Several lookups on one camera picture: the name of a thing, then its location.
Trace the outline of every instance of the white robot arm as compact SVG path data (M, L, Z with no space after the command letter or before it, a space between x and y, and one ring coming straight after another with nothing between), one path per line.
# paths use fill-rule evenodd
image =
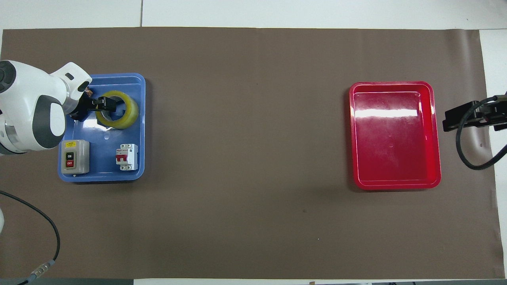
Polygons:
M52 74L33 66L0 61L0 156L52 149L65 132L90 75L69 62Z

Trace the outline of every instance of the brown surface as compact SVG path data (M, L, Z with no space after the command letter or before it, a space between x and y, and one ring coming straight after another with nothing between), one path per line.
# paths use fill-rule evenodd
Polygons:
M148 82L139 180L65 183L56 150L1 158L2 189L60 229L48 277L504 277L493 168L467 169L440 125L445 110L485 96L478 31L5 30L2 58ZM347 90L404 80L433 86L442 182L362 192L351 184ZM487 131L472 136L486 159ZM0 202L0 276L25 276L53 255L53 234Z

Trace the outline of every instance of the packing tape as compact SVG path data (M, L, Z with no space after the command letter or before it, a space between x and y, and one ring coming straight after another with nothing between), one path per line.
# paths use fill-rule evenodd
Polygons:
M112 120L109 111L97 112L97 120L102 125L115 129L126 129L134 124L135 120L137 120L137 116L139 116L139 108L134 99L118 90L106 92L103 96L109 97L116 102L125 102L125 114L117 120Z

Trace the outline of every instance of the blue tray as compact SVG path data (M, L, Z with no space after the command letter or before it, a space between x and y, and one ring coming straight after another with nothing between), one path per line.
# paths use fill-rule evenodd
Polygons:
M91 112L83 122L66 118L66 130L63 140L84 139L90 142L90 172L86 174L61 173L61 149L58 152L58 175L66 182L100 182L135 180L144 172L144 127L146 115L146 81L137 73L92 75L89 85L93 97L97 98L111 90L119 90L129 95L139 106L139 117L135 123L126 129L117 130L105 127L97 122L95 112ZM138 169L121 171L116 165L116 149L121 144L136 144L139 146Z

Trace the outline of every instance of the circuit breaker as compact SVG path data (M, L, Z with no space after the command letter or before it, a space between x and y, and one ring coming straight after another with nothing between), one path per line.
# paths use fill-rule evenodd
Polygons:
M62 141L62 174L84 174L90 171L90 143L84 139Z
M137 152L138 147L135 144L121 144L120 148L116 149L116 164L120 166L120 170L137 170Z

